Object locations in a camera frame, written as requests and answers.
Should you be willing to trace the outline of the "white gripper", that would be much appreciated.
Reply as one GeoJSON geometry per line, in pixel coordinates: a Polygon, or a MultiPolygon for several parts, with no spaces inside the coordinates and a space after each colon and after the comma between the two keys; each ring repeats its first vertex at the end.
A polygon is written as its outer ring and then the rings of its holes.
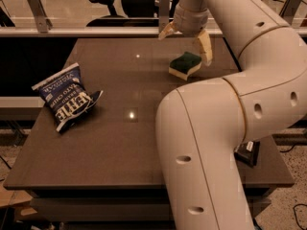
{"type": "Polygon", "coordinates": [[[168,23],[158,35],[158,39],[162,40],[169,35],[173,35],[176,31],[181,32],[185,36],[196,36],[195,43],[199,47],[202,62],[209,66],[213,60],[212,45],[210,35],[207,30],[203,30],[208,20],[208,8],[205,4],[200,4],[195,9],[184,8],[177,4],[174,20],[168,23]]]}

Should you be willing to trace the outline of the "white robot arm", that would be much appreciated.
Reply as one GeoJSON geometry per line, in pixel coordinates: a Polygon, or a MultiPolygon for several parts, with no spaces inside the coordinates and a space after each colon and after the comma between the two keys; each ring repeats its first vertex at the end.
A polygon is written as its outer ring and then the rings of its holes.
{"type": "Polygon", "coordinates": [[[307,45],[261,0],[179,0],[163,33],[195,36],[209,16],[242,70],[170,92],[157,150],[177,230],[254,230],[233,151],[307,114],[307,45]]]}

